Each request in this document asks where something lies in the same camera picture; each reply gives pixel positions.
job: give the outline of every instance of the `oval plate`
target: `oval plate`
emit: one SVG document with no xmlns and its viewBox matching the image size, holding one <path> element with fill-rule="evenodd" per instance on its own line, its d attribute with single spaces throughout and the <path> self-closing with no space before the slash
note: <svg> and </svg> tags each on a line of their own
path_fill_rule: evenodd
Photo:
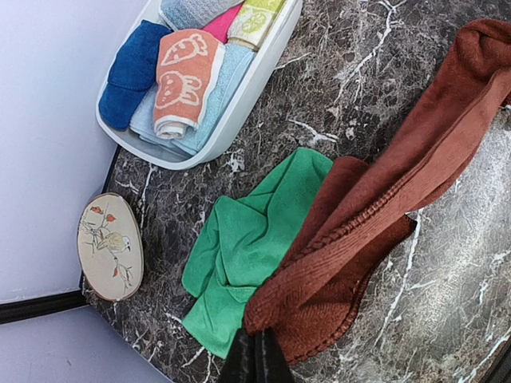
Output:
<svg viewBox="0 0 511 383">
<path fill-rule="evenodd" d="M 141 285 L 144 254 L 137 220 L 120 195 L 93 199 L 78 225 L 78 255 L 89 285 L 103 299 L 131 297 Z"/>
</svg>

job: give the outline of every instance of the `white container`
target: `white container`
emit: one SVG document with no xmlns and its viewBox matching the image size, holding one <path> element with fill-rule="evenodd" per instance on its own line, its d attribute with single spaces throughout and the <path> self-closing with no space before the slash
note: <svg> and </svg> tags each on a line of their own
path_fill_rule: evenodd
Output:
<svg viewBox="0 0 511 383">
<path fill-rule="evenodd" d="M 171 170 L 190 169 L 198 164 L 214 160 L 231 146 L 232 141 L 236 138 L 252 108 L 254 108 L 298 22 L 302 4 L 303 0 L 286 1 L 213 134 L 202 150 L 194 156 L 179 156 L 157 145 L 144 142 L 131 129 L 120 132 L 110 128 L 101 118 L 98 108 L 99 100 L 106 86 L 108 73 L 105 76 L 96 103 L 96 117 L 99 125 L 105 130 L 106 134 L 124 149 L 162 168 Z M 148 1 L 138 19 L 133 23 L 126 39 L 140 25 L 142 20 L 164 24 L 158 15 L 159 5 L 160 0 Z"/>
</svg>

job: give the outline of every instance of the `marble countertop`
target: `marble countertop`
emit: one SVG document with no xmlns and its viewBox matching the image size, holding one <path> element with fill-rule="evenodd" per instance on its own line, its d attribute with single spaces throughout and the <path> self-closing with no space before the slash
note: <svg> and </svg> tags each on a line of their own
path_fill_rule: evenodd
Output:
<svg viewBox="0 0 511 383">
<path fill-rule="evenodd" d="M 278 68 L 235 143 L 186 172 L 121 150 L 108 190 L 139 221 L 137 294 L 91 302 L 176 383 L 216 381 L 222 361 L 181 319 L 189 251 L 221 195 L 250 192 L 299 146 L 373 161 L 433 80 L 458 29 L 511 22 L 509 0 L 305 0 Z M 293 366 L 297 382 L 479 381 L 511 336 L 511 110 L 473 163 L 375 272 L 358 319 L 336 346 Z"/>
</svg>

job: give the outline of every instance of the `green cloth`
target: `green cloth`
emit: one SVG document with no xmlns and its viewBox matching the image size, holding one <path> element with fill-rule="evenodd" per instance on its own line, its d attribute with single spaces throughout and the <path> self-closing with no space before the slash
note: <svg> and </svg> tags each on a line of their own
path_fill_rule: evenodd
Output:
<svg viewBox="0 0 511 383">
<path fill-rule="evenodd" d="M 245 305 L 297 236 L 332 161 L 299 148 L 247 197 L 220 197 L 193 247 L 183 286 L 197 301 L 183 326 L 226 358 Z"/>
</svg>

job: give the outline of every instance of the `brown towel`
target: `brown towel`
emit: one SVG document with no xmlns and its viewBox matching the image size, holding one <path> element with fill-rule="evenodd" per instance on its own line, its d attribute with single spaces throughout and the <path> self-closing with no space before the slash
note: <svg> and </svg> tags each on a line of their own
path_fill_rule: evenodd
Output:
<svg viewBox="0 0 511 383">
<path fill-rule="evenodd" d="M 414 229 L 404 214 L 453 184 L 506 97 L 511 24 L 472 22 L 385 153 L 370 167 L 335 161 L 291 249 L 249 301 L 248 332 L 272 328 L 291 363 L 334 344 L 372 271 Z"/>
</svg>

